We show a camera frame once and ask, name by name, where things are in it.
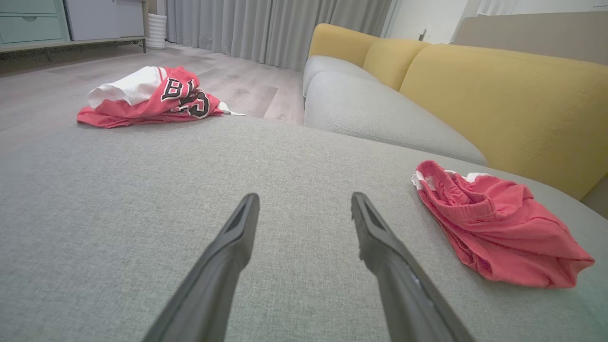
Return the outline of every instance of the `yellow backrest cushion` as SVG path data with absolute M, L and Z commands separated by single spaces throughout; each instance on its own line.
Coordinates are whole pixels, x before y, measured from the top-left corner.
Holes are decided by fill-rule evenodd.
M 469 139 L 489 166 L 581 199 L 608 172 L 608 66 L 432 45 L 400 93 Z
M 329 56 L 363 67 L 371 44 L 380 38 L 330 24 L 314 28 L 308 56 Z
M 407 68 L 429 43 L 417 40 L 381 39 L 371 44 L 363 69 L 383 85 L 399 91 Z

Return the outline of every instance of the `teal drawer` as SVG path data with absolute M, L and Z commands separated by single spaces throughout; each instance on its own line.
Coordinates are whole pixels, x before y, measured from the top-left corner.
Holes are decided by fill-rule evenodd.
M 55 0 L 0 0 L 0 13 L 57 13 Z
M 2 42 L 62 39 L 56 16 L 0 16 Z

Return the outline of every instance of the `sofa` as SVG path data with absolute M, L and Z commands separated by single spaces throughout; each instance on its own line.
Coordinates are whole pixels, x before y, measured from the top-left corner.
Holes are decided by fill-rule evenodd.
M 526 184 L 595 258 L 575 288 L 463 265 L 410 178 L 427 159 Z M 571 196 L 450 156 L 254 117 L 104 130 L 74 123 L 0 160 L 0 340 L 139 341 L 242 196 L 260 213 L 226 341 L 389 341 L 359 259 L 361 191 L 475 341 L 605 341 L 608 220 Z
M 307 127 L 449 156 L 582 199 L 608 173 L 608 66 L 315 28 Z

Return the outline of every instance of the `white cabinet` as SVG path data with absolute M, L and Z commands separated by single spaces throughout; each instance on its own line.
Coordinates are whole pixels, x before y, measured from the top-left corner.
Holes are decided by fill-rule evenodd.
M 116 0 L 121 37 L 143 36 L 143 12 L 140 0 Z
M 141 0 L 65 0 L 73 41 L 143 36 Z

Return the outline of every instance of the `white sleeve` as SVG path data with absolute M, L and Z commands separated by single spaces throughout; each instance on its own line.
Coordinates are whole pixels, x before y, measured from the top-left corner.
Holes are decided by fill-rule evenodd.
M 162 81 L 167 78 L 164 68 L 145 66 L 113 83 L 105 83 L 87 95 L 89 106 L 96 109 L 104 100 L 124 100 L 134 106 L 150 99 Z
M 221 111 L 224 111 L 224 114 L 245 116 L 245 114 L 236 113 L 234 111 L 229 110 L 228 109 L 228 105 L 225 102 L 220 102 L 219 105 L 218 105 L 218 109 L 221 110 Z

